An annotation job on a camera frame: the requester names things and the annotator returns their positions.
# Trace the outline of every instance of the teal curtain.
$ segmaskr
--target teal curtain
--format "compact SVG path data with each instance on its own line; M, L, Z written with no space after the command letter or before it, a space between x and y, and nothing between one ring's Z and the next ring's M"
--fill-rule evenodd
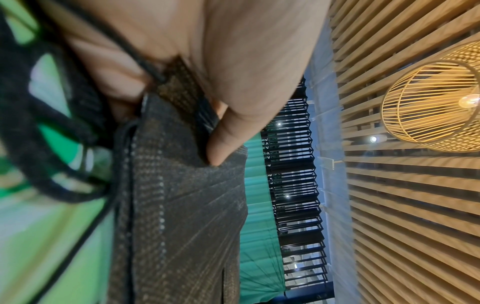
M245 146L248 217L240 232L240 304L253 304L283 293L285 279L260 134Z

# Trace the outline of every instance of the glowing light bulb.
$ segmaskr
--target glowing light bulb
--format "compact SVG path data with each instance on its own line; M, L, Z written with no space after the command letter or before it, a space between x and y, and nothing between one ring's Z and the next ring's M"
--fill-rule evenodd
M480 94L470 94L462 97L458 104L465 109L474 108L479 104Z

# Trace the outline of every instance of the black face mask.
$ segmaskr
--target black face mask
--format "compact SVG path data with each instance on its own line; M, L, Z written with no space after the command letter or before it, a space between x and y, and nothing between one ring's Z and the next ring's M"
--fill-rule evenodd
M1 48L11 56L3 67L14 68L22 52L34 62L35 47L57 52L71 80L69 102L81 118L72 121L22 90L8 91L19 100L15 105L3 102L0 109L0 136L9 158L33 186L52 198L82 203L108 197L29 303L41 301L110 212L116 214L116 227L107 303L237 303L240 229L247 217L246 148L238 149L220 167L209 166L205 146L218 117L181 59L160 73L110 27L67 0L54 1L117 43L150 74L154 85L144 95L139 118L114 130L105 98L61 39L48 36L45 44L22 49L3 19ZM31 7L39 10L33 2ZM5 113L22 119L9 119ZM38 132L38 119L86 145L111 148L110 183L64 164ZM18 153L21 142L31 143L34 149ZM96 190L64 189L51 180L51 171L64 172Z

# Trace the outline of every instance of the rattan pendant light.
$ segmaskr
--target rattan pendant light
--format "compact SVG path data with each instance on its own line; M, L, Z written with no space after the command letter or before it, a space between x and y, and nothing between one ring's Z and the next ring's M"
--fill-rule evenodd
M388 132L437 151L480 151L479 69L474 42L401 77L381 107Z

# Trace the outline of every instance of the hand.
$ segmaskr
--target hand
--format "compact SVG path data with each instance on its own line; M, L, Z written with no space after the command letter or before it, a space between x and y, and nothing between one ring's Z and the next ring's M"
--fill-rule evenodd
M226 109L207 145L215 166L285 105L330 6L329 0L77 1L159 69L180 55L219 114ZM128 116L140 102L148 75L88 24L50 0L39 2L109 97L113 115Z

